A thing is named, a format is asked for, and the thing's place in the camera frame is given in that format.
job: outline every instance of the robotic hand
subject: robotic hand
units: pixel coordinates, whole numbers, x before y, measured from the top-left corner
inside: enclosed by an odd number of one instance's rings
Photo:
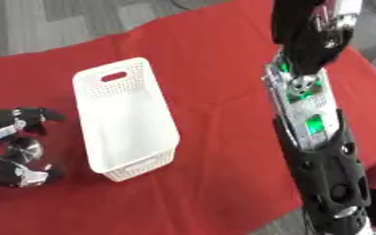
[[[8,144],[0,156],[0,185],[26,187],[53,182],[62,177],[61,171],[48,164],[41,171],[30,170],[26,164],[42,157],[39,141],[19,137],[19,132],[47,134],[44,121],[63,121],[62,115],[45,108],[19,107],[0,110],[0,143]]]
[[[275,0],[272,13],[281,48],[263,80],[285,161],[318,234],[373,234],[365,172],[323,68],[348,45],[360,10],[361,0]]]

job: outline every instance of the cable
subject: cable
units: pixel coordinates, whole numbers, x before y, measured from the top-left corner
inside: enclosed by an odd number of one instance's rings
[[[182,9],[182,10],[186,10],[186,11],[191,11],[193,9],[189,8],[189,7],[186,7],[186,6],[183,6],[182,4],[178,3],[177,1],[178,0],[170,0],[172,4],[174,4],[175,6],[177,6],[178,8]]]

